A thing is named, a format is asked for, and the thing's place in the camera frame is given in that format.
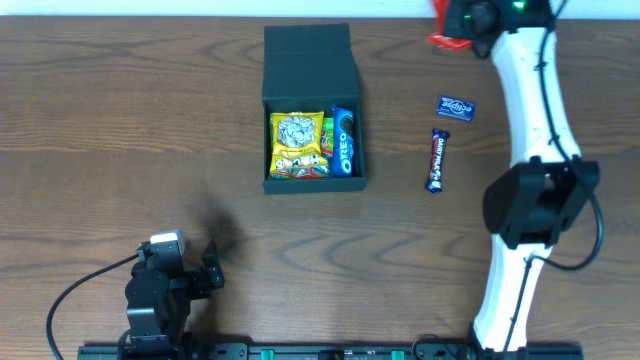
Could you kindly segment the red dried fruit bag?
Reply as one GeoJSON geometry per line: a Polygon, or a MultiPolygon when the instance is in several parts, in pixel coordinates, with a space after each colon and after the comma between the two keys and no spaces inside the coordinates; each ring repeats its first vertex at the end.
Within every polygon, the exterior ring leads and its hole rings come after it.
{"type": "Polygon", "coordinates": [[[473,45],[471,40],[448,37],[443,34],[445,17],[449,0],[431,0],[431,5],[436,15],[437,31],[427,37],[427,41],[445,50],[463,51],[473,45]]]}

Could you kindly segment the blue Eclipse mint box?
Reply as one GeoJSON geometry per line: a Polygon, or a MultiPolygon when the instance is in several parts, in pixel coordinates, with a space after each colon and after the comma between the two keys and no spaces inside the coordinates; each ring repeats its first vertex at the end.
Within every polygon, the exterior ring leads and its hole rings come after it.
{"type": "Polygon", "coordinates": [[[436,114],[465,122],[471,122],[475,115],[475,104],[458,98],[440,96],[436,114]]]}

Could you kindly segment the purple Dairy Milk bar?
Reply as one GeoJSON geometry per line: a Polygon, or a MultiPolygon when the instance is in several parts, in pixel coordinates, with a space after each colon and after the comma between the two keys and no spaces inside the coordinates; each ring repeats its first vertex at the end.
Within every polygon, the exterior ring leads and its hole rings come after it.
{"type": "Polygon", "coordinates": [[[450,133],[446,130],[434,128],[432,130],[432,151],[428,179],[425,188],[430,193],[442,191],[442,166],[450,133]]]}

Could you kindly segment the blue Oreo cookie pack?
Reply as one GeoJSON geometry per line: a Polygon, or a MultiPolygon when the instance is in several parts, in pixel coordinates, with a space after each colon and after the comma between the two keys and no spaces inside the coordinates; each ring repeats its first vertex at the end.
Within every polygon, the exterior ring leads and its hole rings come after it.
{"type": "Polygon", "coordinates": [[[354,116],[353,112],[338,106],[332,107],[334,116],[334,147],[332,175],[338,178],[353,175],[354,116]]]}

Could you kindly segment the dark green lidded box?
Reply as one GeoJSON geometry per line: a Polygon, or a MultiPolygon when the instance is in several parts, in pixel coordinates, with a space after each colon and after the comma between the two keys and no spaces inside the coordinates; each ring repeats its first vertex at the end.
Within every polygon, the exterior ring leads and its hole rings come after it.
{"type": "Polygon", "coordinates": [[[263,188],[267,194],[353,192],[366,187],[361,90],[348,24],[264,28],[262,104],[264,112],[263,188]],[[318,112],[336,105],[353,112],[353,175],[347,178],[270,180],[270,115],[318,112]]]}

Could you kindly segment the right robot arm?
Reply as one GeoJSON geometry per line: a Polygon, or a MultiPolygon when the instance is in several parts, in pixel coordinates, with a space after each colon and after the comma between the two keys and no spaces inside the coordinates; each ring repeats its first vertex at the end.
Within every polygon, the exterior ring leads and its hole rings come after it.
{"type": "Polygon", "coordinates": [[[583,159],[566,117],[556,67],[556,23],[562,5],[549,0],[451,0],[442,33],[468,40],[478,58],[492,61],[509,119],[511,161],[483,195],[492,258],[479,313],[459,359],[578,359],[577,345],[531,345],[526,337],[537,279],[545,266],[576,272],[589,266],[604,239],[594,193],[597,162],[583,159]],[[550,255],[584,205],[596,235],[577,264],[550,255]]]}

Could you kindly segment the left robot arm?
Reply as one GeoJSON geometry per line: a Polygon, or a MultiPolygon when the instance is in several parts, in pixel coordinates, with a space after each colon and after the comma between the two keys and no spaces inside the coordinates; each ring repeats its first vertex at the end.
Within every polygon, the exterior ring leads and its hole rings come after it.
{"type": "Polygon", "coordinates": [[[224,286],[217,246],[210,241],[202,265],[186,269],[178,240],[144,242],[125,288],[129,329],[118,359],[208,359],[211,347],[185,330],[191,302],[224,286]]]}

